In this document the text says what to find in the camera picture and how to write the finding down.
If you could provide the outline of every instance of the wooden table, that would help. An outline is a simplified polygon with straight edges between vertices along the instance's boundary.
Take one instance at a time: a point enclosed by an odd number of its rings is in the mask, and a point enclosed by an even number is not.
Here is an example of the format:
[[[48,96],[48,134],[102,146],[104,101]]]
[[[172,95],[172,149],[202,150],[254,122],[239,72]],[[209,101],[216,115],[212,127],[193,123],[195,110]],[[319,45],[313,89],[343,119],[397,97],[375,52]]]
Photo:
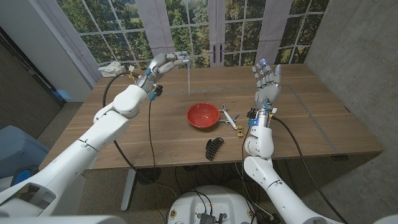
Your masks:
[[[223,104],[230,115],[239,112],[237,124],[248,128],[246,113],[254,107],[256,86],[251,67],[191,69],[191,92],[188,95],[187,70],[175,69],[161,79],[162,96],[152,102],[151,132],[156,166],[184,166],[237,162],[242,160],[243,139],[224,123],[210,129],[197,129],[188,123],[186,113],[198,102]],[[51,149],[41,167],[47,165],[92,124],[101,109],[102,97],[109,78],[102,78]],[[134,80],[118,78],[108,92],[107,103]],[[127,133],[118,139],[121,149],[138,168],[153,167],[148,134],[148,105],[141,106]],[[343,106],[328,88],[301,64],[282,66],[282,90],[275,104],[276,116],[292,130],[304,156],[335,156],[377,153],[382,150],[376,139]],[[277,121],[271,121],[274,159],[299,156],[288,132]],[[207,140],[222,137],[224,144],[212,162],[205,158]],[[90,169],[129,168],[114,144],[106,146]]]

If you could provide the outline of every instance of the table leg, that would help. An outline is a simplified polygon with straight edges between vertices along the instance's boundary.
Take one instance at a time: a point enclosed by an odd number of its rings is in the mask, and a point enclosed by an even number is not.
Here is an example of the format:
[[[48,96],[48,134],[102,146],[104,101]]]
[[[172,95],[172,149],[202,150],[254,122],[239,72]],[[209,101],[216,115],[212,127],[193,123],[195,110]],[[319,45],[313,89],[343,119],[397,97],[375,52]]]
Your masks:
[[[134,179],[136,178],[136,171],[133,169],[129,169],[126,178],[126,185],[124,186],[121,210],[125,212],[129,209],[131,196],[132,196],[132,188],[134,186]]]

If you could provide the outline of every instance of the green foliage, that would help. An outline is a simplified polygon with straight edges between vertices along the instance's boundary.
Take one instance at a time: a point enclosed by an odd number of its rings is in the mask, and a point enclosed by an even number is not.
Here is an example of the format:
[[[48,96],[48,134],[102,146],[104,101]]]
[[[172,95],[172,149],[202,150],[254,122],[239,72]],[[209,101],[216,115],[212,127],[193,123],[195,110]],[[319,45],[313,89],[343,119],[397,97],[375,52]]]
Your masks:
[[[275,64],[289,63],[290,56],[292,55],[293,48],[279,49],[276,55]]]
[[[293,0],[289,15],[301,14],[307,11],[310,0]]]
[[[190,23],[208,22],[207,0],[187,0]]]
[[[134,60],[123,34],[104,34],[104,37],[118,60]]]
[[[239,66],[239,54],[224,55],[224,66]]]
[[[153,58],[145,31],[130,32],[126,34],[136,60],[149,60]]]
[[[329,0],[312,0],[310,12],[325,12]]]
[[[192,19],[191,23],[203,23],[208,22],[209,13],[207,7],[198,7],[193,10],[193,15],[195,15]]]
[[[257,50],[260,39],[262,21],[244,23],[243,50]]]
[[[84,35],[81,39],[86,44],[97,63],[113,61],[113,55],[100,35]]]
[[[144,28],[135,3],[123,3],[122,0],[112,0],[112,5],[116,15],[118,15],[118,19],[121,21],[123,29]]]
[[[176,50],[186,50],[191,54],[191,40],[188,27],[172,28],[172,38]]]
[[[242,22],[225,24],[225,50],[241,50]]]
[[[257,52],[242,53],[242,65],[254,65]]]
[[[165,0],[170,26],[188,24],[184,0]]]
[[[262,18],[266,8],[266,0],[248,0],[246,8],[246,18]]]
[[[98,31],[81,0],[57,0],[57,3],[77,32]]]
[[[315,34],[317,33],[319,24],[321,23],[323,15],[307,15],[304,20],[303,29],[298,38],[298,45],[310,45]]]
[[[107,0],[85,0],[101,31],[120,30]]]
[[[287,19],[284,35],[279,47],[294,45],[304,16],[291,17]]]
[[[210,57],[197,57],[195,58],[196,68],[206,68],[210,67]]]
[[[296,47],[294,50],[292,63],[304,63],[305,57],[307,56],[309,50],[309,47]]]
[[[243,19],[244,0],[226,0],[225,20]]]

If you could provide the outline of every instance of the black cable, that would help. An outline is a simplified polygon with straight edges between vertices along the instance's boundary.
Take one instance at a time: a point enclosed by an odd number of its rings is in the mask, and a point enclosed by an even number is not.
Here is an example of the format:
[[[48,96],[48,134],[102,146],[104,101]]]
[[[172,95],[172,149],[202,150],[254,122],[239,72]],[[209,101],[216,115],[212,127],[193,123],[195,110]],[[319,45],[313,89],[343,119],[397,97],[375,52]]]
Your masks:
[[[250,222],[250,224],[253,224],[253,221],[254,221],[254,215],[253,215],[253,217],[251,218],[251,222]]]
[[[122,72],[122,73],[119,73],[119,74],[115,75],[115,76],[108,82],[108,84],[107,84],[106,87],[105,87],[104,95],[103,95],[103,98],[102,98],[102,107],[105,107],[105,106],[106,106],[106,95],[108,94],[108,90],[109,90],[110,86],[112,85],[112,82],[115,81],[115,79],[117,79],[118,77],[120,77],[121,75],[124,75],[124,74],[130,74],[130,72]],[[136,77],[136,78],[138,78],[138,76],[139,76],[138,74],[136,74],[136,73],[134,73],[134,72],[131,72],[131,74],[132,74],[134,77]]]
[[[157,199],[159,198],[159,191],[157,190],[157,181],[156,181],[157,177],[156,177],[155,152],[154,152],[154,147],[152,145],[152,138],[151,138],[151,134],[150,134],[150,105],[151,104],[152,104],[152,100],[150,100],[150,102],[149,102],[148,129],[149,129],[149,143],[150,143],[150,148],[152,149],[152,158],[154,159],[155,188],[156,188],[156,194],[157,194],[157,197],[156,197],[156,201],[157,201]],[[156,206],[156,201],[155,201],[155,208],[160,213],[160,215],[162,216],[164,223],[167,224],[166,219],[164,218],[162,212],[160,212],[160,210]]]
[[[106,106],[106,95],[108,94],[108,90],[109,90],[109,88],[110,88],[110,86],[112,85],[112,82],[117,78],[117,77],[120,77],[121,75],[123,75],[123,73],[119,73],[119,74],[117,74],[115,77],[113,77],[110,81],[109,81],[109,83],[106,85],[106,87],[105,87],[105,91],[104,91],[104,94],[103,94],[103,101],[102,101],[102,107],[104,108],[105,106]],[[144,180],[146,180],[146,181],[148,181],[148,182],[150,182],[150,183],[154,183],[154,181],[153,180],[149,180],[148,178],[146,178],[143,174],[141,174],[141,172],[139,172],[132,164],[131,164],[131,162],[129,161],[129,159],[126,157],[126,155],[123,153],[123,151],[122,151],[122,149],[120,148],[120,146],[119,146],[119,144],[116,142],[116,140],[115,141],[113,141],[113,143],[114,143],[114,145],[116,146],[116,149],[118,149],[118,151],[119,151],[119,153],[120,153],[120,155],[122,155],[122,157],[123,157],[123,159],[127,162],[127,164],[129,164],[129,166],[130,166],[130,168],[132,168],[140,177],[142,177]],[[167,184],[162,184],[162,183],[160,183],[160,182],[158,182],[158,184],[160,184],[160,185],[163,185],[163,186],[165,186],[165,187],[167,187],[167,188],[169,188],[169,189],[172,189],[170,186],[168,186]]]
[[[181,189],[180,183],[178,182],[178,179],[177,179],[177,167],[175,167],[175,169],[174,169],[174,177],[175,177],[175,181],[177,183],[178,189],[180,189],[180,193],[182,194],[182,189]]]
[[[199,170],[199,172],[200,172],[204,177],[206,177],[206,179],[207,179],[210,183],[212,183],[212,181],[210,180],[210,178],[208,178],[208,177],[201,171],[200,166],[197,166],[197,169]]]
[[[110,86],[112,85],[113,81],[115,81],[115,79],[117,79],[117,77],[120,77],[121,75],[124,75],[124,74],[130,74],[130,72],[122,72],[122,73],[117,74],[117,75],[116,75],[115,77],[113,77],[113,78],[109,81],[109,83],[106,85],[105,91],[104,91],[104,94],[103,94],[103,101],[102,101],[103,108],[106,106],[106,95],[108,94],[108,90],[109,90]],[[136,74],[136,73],[131,73],[131,74],[134,75],[134,77],[138,78],[138,74]],[[151,136],[151,135],[150,135],[150,103],[149,103],[149,115],[148,115],[148,121],[149,121],[149,141],[150,141],[150,146],[151,146],[151,149],[152,149],[152,157],[153,157],[153,159],[154,159],[155,181],[152,181],[152,180],[147,179],[146,177],[144,177],[144,175],[142,175],[140,172],[138,172],[138,170],[131,164],[131,162],[129,161],[129,159],[128,159],[128,158],[126,157],[126,155],[122,152],[122,150],[121,150],[121,148],[119,147],[119,144],[116,142],[116,140],[113,141],[113,143],[114,143],[114,145],[116,146],[116,148],[118,149],[120,155],[122,155],[123,159],[127,162],[127,164],[129,164],[130,168],[132,168],[132,169],[133,169],[139,176],[141,176],[144,180],[147,180],[147,181],[149,181],[149,182],[155,182],[155,188],[156,188],[157,196],[159,196],[159,192],[158,192],[158,190],[157,190],[157,184],[164,185],[164,186],[168,187],[170,190],[171,190],[172,188],[171,188],[170,186],[166,185],[166,184],[157,183],[157,181],[156,181],[157,177],[156,177],[156,166],[155,166],[155,154],[154,154],[154,148],[152,147],[152,141],[151,141],[152,139],[150,138],[150,136]],[[163,213],[160,212],[160,210],[157,208],[156,200],[155,200],[155,208],[156,208],[156,210],[160,213],[160,215],[162,216],[164,223],[167,224],[166,219],[165,219],[164,216],[163,216]]]
[[[340,215],[340,213],[337,212],[337,210],[334,208],[334,206],[329,202],[329,200],[326,198],[326,196],[323,194],[323,192],[321,191],[321,189],[318,187],[317,183],[315,182],[314,178],[312,177],[312,174],[310,172],[310,170],[307,167],[307,163],[305,162],[303,153],[301,152],[300,146],[296,140],[296,138],[294,137],[293,133],[291,132],[291,130],[289,129],[289,127],[287,127],[287,125],[281,121],[279,118],[273,116],[271,119],[274,119],[276,121],[278,121],[280,124],[282,124],[285,129],[289,132],[290,136],[292,137],[294,143],[296,144],[298,153],[300,154],[300,158],[303,161],[304,167],[307,170],[308,175],[310,176],[312,183],[314,184],[314,186],[317,188],[318,192],[320,193],[320,195],[323,197],[323,199],[325,200],[325,202],[329,205],[329,207],[334,211],[334,213],[340,218],[341,221],[343,221],[343,223],[348,224],[348,222],[343,218],[343,216]]]
[[[195,190],[195,191],[194,190],[189,190],[188,192],[196,192],[198,194],[201,194],[201,195],[205,196],[207,198],[207,200],[209,201],[209,203],[210,203],[210,215],[213,215],[213,206],[211,205],[210,199],[205,194],[203,194],[203,193],[201,193],[201,192],[199,192],[197,190]]]
[[[201,198],[201,196],[199,195],[198,191],[197,191],[195,188],[193,188],[193,189],[194,189],[195,192],[197,193],[197,195],[198,195],[198,197],[200,198],[200,200],[203,202],[203,206],[205,207],[205,214],[207,214],[207,212],[206,212],[206,204],[205,204],[205,201]]]

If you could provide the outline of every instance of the white wall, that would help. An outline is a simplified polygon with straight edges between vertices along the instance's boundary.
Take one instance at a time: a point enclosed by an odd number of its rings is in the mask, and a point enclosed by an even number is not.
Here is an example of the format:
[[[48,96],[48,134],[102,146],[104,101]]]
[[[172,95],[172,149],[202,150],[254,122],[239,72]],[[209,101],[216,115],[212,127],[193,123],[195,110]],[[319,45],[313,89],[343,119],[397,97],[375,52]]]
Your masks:
[[[90,87],[29,1],[1,1],[0,26],[67,102],[86,99]]]

